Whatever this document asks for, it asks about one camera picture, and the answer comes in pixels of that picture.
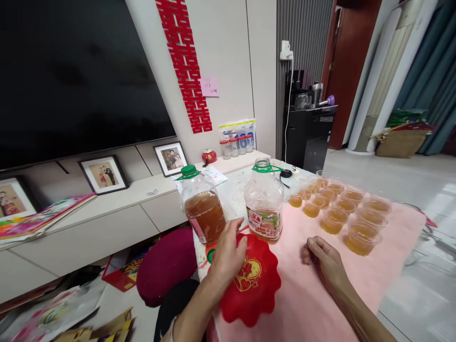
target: framed photo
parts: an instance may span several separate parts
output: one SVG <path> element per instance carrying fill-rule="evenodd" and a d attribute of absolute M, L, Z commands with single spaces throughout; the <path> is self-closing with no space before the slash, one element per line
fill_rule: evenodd
<path fill-rule="evenodd" d="M 84 172 L 90 187 L 97 194 L 105 194 L 128 188 L 124 172 L 115 155 L 80 161 L 79 166 Z"/>
<path fill-rule="evenodd" d="M 153 147 L 165 177 L 180 173 L 182 167 L 188 165 L 180 143 L 173 142 Z"/>
<path fill-rule="evenodd" d="M 0 221 L 36 213 L 35 201 L 21 176 L 0 180 Z"/>

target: teal curtain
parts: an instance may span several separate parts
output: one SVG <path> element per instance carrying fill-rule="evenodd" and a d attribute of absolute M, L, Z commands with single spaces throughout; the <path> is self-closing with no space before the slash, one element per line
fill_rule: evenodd
<path fill-rule="evenodd" d="M 456 1 L 435 11 L 395 108 L 426 109 L 427 122 L 437 129 L 418 153 L 440 153 L 456 123 Z"/>

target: hand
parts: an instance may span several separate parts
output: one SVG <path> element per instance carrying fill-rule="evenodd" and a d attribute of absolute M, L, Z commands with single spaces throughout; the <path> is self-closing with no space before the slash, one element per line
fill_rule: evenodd
<path fill-rule="evenodd" d="M 247 251 L 247 236 L 244 236 L 236 247 L 236 235 L 244 218 L 228 221 L 220 235 L 214 261 L 210 267 L 209 276 L 214 277 L 217 283 L 226 288 L 233 281 L 244 263 Z"/>
<path fill-rule="evenodd" d="M 302 249 L 303 263 L 315 264 L 324 287 L 337 301 L 341 295 L 350 295 L 354 288 L 343 267 L 341 255 L 319 236 L 307 239 Z"/>

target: black tv screen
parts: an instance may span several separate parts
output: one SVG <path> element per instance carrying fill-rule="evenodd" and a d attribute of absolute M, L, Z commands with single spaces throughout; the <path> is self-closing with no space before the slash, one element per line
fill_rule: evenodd
<path fill-rule="evenodd" d="M 1 6 L 0 170 L 176 135 L 124 0 Z"/>

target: red box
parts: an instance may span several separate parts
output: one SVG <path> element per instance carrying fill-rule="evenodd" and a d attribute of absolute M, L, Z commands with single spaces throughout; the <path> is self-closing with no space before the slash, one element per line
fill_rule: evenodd
<path fill-rule="evenodd" d="M 144 254 L 142 254 L 139 258 L 126 264 L 129 254 L 130 249 L 127 248 L 111 255 L 101 277 L 101 279 L 122 292 L 126 292 L 136 286 L 136 274 L 144 257 Z"/>

